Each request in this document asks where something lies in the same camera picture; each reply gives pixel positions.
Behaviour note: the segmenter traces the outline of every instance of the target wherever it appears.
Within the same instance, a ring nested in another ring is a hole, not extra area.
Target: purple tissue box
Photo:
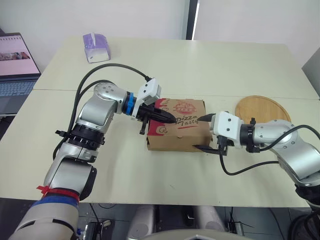
[[[107,38],[102,34],[89,33],[83,35],[84,52],[89,63],[110,60],[111,54]]]

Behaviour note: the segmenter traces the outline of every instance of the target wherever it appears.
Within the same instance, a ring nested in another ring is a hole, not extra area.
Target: wooden cutting board
[[[267,123],[275,119],[283,119],[291,122],[287,111],[277,102],[264,96],[247,96],[241,99],[235,107],[235,115],[245,124],[249,124],[251,118],[257,123]]]

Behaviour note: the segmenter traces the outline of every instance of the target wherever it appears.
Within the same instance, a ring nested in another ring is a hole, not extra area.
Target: cardboard box
[[[176,123],[151,120],[147,147],[156,151],[201,152],[193,145],[209,145],[212,139],[208,122],[198,121],[206,115],[203,100],[161,98],[155,107],[173,114]]]

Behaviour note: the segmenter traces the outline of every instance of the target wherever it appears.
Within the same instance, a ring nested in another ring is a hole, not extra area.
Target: table
[[[281,104],[295,125],[320,127],[319,96],[284,45],[130,38],[109,42],[112,61],[156,76],[164,98],[204,100],[207,113],[234,113],[242,97],[264,95]],[[82,48],[80,37],[64,43],[1,140],[0,197],[41,197],[36,187],[43,184],[53,149],[61,140],[54,132],[68,127],[78,82],[99,65],[87,63]],[[88,82],[101,78],[131,92],[144,82],[135,73],[117,68],[101,69]],[[78,110],[91,96],[92,92],[83,96]],[[141,123],[129,116],[114,117],[93,164],[98,173],[85,202],[308,206],[276,164],[228,176],[216,155],[148,151],[140,128]],[[300,134],[320,148],[312,132],[301,130]],[[275,159],[269,151],[249,154],[230,148],[225,164],[232,172]]]
[[[171,39],[108,38],[111,60],[157,78],[162,94],[319,99],[284,44]],[[102,63],[88,63],[83,40],[68,38],[34,86],[37,90],[76,90]],[[137,93],[144,79],[127,69],[107,67],[87,83],[107,79]]]
[[[33,90],[0,143],[0,196],[33,199],[52,163],[52,151],[61,139],[54,132],[65,129],[75,91]],[[92,95],[83,96],[80,106]],[[192,95],[164,94],[165,98]],[[205,96],[208,113],[233,112],[238,96]],[[319,126],[319,101],[273,98],[290,114],[295,124]],[[85,202],[213,205],[251,207],[307,207],[295,193],[292,180],[278,165],[265,165],[237,176],[226,175],[218,156],[201,152],[148,151],[141,123],[116,115],[106,134],[106,143],[94,163],[97,177]],[[309,131],[306,141],[319,146]],[[258,161],[272,161],[271,152],[249,154],[230,148],[225,164],[236,171]]]

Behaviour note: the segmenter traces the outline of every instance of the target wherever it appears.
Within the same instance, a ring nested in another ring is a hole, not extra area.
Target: red tape
[[[78,194],[74,193],[73,191],[64,190],[64,189],[57,189],[57,188],[49,188],[49,186],[38,186],[36,189],[41,190],[41,193],[43,194],[43,198],[47,194],[62,194],[68,197],[72,197],[76,199],[78,202],[80,201]]]

